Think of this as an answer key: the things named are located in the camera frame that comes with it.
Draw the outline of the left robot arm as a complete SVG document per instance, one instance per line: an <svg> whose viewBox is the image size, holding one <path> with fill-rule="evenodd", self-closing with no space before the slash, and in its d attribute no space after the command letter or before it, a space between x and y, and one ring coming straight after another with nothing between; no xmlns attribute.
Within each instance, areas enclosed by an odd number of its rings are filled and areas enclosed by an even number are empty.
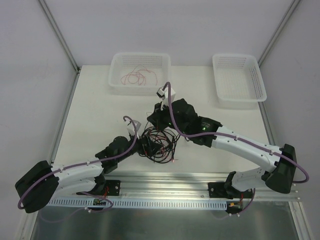
<svg viewBox="0 0 320 240"><path fill-rule="evenodd" d="M120 162L136 153L147 157L154 153L148 137L118 136L92 160L83 163L54 166L46 160L40 161L15 183L19 196L17 207L29 214L64 194L102 194L106 185L104 175L116 170Z"/></svg>

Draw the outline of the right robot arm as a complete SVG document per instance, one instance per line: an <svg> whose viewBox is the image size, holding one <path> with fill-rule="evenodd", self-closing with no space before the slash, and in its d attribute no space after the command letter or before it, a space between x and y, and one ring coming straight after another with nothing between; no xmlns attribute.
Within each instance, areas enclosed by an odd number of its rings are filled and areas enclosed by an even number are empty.
<svg viewBox="0 0 320 240"><path fill-rule="evenodd" d="M216 198L234 199L253 196L253 189L268 187L281 194L289 194L296 171L295 148L263 145L235 134L220 122L200 116L183 98L171 107L157 103L147 120L158 130L171 128L194 144L233 153L258 167L247 171L232 171L225 182L211 186Z"/></svg>

